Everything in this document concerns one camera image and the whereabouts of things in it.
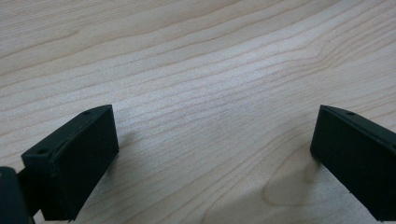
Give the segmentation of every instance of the wooden table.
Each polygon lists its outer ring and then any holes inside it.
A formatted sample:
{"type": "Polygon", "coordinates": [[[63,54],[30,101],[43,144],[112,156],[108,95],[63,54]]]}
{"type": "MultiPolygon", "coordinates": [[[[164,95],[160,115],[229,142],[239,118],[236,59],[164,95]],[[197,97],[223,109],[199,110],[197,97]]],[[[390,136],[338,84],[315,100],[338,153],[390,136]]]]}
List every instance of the wooden table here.
{"type": "Polygon", "coordinates": [[[309,146],[321,104],[396,131],[396,1],[2,1],[0,27],[1,165],[113,104],[76,223],[375,222],[309,146]]]}

